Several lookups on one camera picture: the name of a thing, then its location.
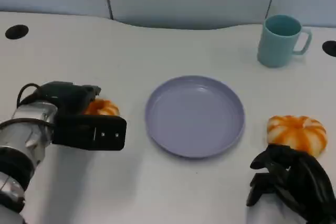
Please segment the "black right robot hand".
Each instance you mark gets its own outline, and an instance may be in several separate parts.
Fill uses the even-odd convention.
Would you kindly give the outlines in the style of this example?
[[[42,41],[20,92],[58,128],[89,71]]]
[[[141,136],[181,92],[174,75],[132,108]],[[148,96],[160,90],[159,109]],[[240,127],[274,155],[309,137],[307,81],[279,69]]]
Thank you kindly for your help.
[[[286,145],[270,144],[252,161],[257,172],[250,182],[246,205],[264,194],[276,195],[307,223],[335,223],[335,194],[329,176],[315,157]]]

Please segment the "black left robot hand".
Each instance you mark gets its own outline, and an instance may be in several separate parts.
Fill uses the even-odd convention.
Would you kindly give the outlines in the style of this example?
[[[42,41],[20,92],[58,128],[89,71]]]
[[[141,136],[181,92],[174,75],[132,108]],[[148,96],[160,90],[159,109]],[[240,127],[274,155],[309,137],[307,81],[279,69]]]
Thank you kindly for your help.
[[[55,105],[60,115],[83,114],[100,92],[99,86],[62,81],[49,82],[37,89],[39,99]]]

